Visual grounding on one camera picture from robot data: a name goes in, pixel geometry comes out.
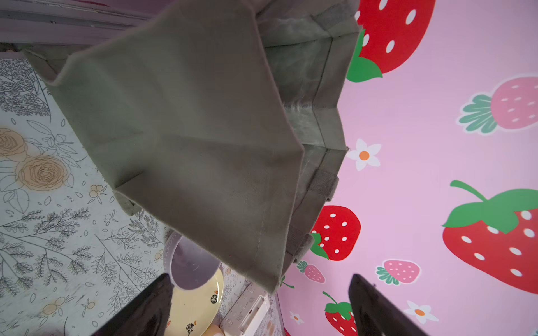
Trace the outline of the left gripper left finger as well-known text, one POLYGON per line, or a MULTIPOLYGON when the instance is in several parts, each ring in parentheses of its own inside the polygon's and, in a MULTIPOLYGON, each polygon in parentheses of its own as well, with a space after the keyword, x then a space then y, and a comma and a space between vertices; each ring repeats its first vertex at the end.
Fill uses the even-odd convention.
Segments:
POLYGON ((173 288, 169 274, 161 274, 93 335, 163 336, 170 317, 173 288))

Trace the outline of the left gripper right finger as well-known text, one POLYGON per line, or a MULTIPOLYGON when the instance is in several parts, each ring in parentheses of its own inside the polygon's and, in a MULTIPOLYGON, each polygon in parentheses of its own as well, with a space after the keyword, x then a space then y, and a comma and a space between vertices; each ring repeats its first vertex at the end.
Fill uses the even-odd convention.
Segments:
POLYGON ((353 275, 348 295, 358 335, 427 336, 360 274, 353 275))

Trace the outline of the olive green canvas bag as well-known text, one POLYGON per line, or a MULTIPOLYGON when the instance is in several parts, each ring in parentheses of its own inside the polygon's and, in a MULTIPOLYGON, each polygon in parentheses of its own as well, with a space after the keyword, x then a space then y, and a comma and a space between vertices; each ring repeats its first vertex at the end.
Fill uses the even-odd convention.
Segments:
POLYGON ((358 1, 178 1, 88 48, 25 51, 127 213, 274 293, 347 154, 358 1))

